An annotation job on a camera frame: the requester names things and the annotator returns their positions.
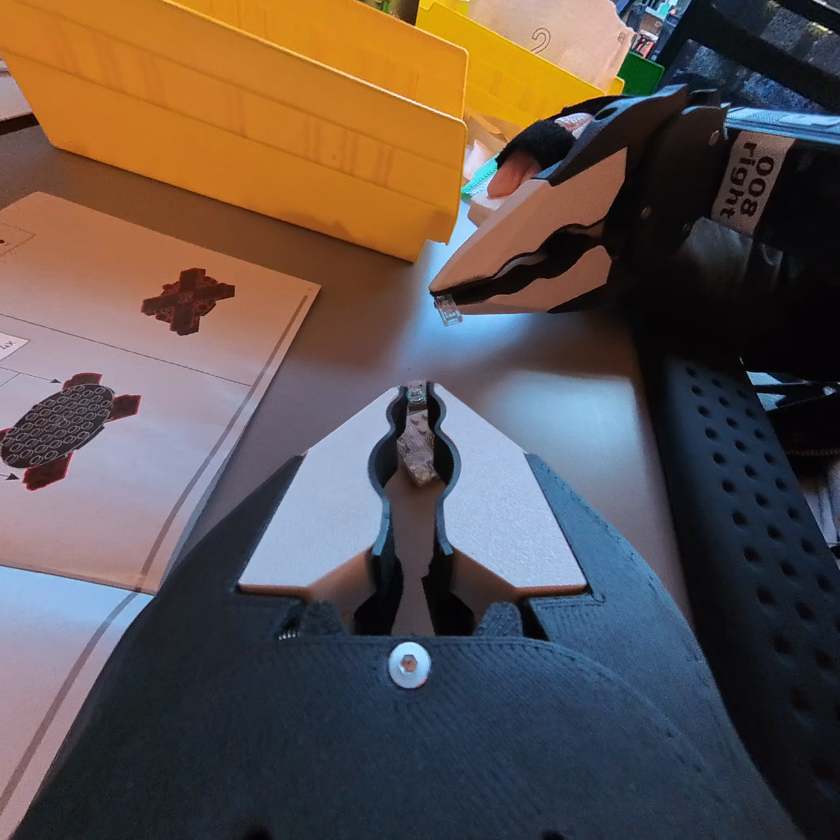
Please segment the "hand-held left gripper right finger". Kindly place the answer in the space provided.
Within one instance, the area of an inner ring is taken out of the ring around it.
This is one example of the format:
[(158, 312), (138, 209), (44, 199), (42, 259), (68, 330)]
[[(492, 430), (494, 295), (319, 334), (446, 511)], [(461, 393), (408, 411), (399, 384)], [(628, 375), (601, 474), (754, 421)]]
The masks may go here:
[(587, 580), (528, 454), (437, 383), (427, 386), (445, 483), (423, 589), (436, 635), (470, 635), (493, 603), (578, 595)]

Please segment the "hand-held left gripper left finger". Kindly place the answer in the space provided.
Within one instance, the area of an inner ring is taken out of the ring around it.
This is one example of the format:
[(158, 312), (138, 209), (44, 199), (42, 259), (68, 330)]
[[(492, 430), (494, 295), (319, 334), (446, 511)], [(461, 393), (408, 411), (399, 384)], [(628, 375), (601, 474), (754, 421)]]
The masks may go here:
[(243, 592), (330, 602), (361, 634), (389, 635), (403, 594), (384, 486), (398, 466), (403, 389), (311, 446), (238, 579)]

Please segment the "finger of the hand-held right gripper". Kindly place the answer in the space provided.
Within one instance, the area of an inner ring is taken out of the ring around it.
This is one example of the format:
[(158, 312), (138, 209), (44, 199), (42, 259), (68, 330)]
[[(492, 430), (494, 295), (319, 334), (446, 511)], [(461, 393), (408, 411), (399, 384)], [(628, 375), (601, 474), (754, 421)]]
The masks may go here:
[(448, 259), (430, 293), (449, 294), (468, 281), (488, 279), (559, 229), (603, 220), (623, 186), (626, 161), (627, 153), (617, 151), (558, 185), (536, 177), (520, 185)]
[(605, 285), (612, 260), (603, 245), (515, 258), (496, 275), (453, 289), (465, 314), (548, 312)]

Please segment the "yellow plastic parts bin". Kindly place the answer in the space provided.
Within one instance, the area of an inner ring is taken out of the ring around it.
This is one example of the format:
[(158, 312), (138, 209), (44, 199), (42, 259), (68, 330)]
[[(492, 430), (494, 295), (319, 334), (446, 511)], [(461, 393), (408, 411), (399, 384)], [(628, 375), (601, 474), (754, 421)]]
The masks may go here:
[(465, 2), (421, 1), (416, 26), (467, 50), (468, 110), (523, 129), (563, 107), (605, 95), (620, 95), (624, 79), (603, 91), (552, 65), (466, 16)]
[(468, 54), (360, 2), (2, 2), (49, 141), (414, 262), (459, 213)]

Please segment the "person's right forearm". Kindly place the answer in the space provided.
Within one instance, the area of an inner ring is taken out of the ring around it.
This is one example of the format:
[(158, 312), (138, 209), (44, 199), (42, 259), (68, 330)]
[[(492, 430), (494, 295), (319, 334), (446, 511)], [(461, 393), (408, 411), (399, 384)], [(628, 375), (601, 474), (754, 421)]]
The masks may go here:
[(731, 352), (751, 371), (838, 381), (838, 237), (778, 250), (703, 217), (623, 301), (675, 344)]

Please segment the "grey desk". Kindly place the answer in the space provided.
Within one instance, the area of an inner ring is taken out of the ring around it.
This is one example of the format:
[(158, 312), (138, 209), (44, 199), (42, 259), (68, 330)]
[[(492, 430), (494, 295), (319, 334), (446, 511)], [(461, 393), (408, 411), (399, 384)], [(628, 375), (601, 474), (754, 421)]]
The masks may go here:
[(181, 557), (289, 457), (388, 387), (425, 379), (550, 465), (635, 547), (692, 622), (626, 321), (584, 311), (442, 325), (427, 285), (474, 229), (465, 204), (450, 243), (427, 242), (410, 265), (56, 150), (25, 120), (2, 131), (2, 207), (34, 192), (321, 286)]

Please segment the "person's right hand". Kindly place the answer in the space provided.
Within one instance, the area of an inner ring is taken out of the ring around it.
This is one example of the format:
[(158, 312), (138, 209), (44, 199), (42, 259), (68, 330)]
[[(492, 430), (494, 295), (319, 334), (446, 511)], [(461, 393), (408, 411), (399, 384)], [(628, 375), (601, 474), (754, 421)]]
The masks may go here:
[(497, 156), (497, 172), (487, 187), (488, 196), (509, 196), (522, 183), (561, 162), (592, 119), (588, 112), (560, 114), (521, 131)]

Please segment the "crumpled clear plastic bag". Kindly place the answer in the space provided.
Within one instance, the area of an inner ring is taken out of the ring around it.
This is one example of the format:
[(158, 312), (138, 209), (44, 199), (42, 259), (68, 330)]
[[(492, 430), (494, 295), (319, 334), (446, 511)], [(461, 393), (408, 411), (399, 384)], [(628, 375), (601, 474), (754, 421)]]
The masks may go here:
[(487, 187), (497, 172), (497, 156), (522, 130), (522, 126), (504, 119), (469, 111), (461, 195), (469, 205), (468, 218), (480, 226), (513, 194), (490, 198)]

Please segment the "instruction booklet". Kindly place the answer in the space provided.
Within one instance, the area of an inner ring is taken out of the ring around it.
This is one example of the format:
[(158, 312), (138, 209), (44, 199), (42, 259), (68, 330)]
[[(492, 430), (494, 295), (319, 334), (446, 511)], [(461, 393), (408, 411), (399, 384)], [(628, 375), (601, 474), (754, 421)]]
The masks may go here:
[(58, 197), (2, 210), (2, 838), (319, 286)]

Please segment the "brown paper bag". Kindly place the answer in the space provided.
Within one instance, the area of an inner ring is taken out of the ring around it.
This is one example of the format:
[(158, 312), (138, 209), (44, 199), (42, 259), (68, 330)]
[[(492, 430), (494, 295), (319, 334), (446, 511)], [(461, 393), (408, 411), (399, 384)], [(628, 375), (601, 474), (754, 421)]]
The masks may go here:
[(609, 1), (470, 1), (467, 15), (600, 89), (617, 76), (634, 35)]

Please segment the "black perforated pad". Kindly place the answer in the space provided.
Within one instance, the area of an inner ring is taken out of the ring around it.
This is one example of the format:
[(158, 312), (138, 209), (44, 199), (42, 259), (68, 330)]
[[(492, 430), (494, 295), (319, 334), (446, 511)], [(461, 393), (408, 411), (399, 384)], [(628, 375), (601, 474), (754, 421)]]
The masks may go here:
[(640, 352), (696, 633), (730, 718), (809, 838), (839, 836), (839, 576), (737, 366)]

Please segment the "person's torso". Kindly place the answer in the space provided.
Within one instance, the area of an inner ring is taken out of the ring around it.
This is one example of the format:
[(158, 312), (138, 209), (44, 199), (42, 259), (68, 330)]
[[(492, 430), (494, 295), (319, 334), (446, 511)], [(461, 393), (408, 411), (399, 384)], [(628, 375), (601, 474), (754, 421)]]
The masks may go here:
[(839, 384), (750, 372), (829, 548), (839, 556)]

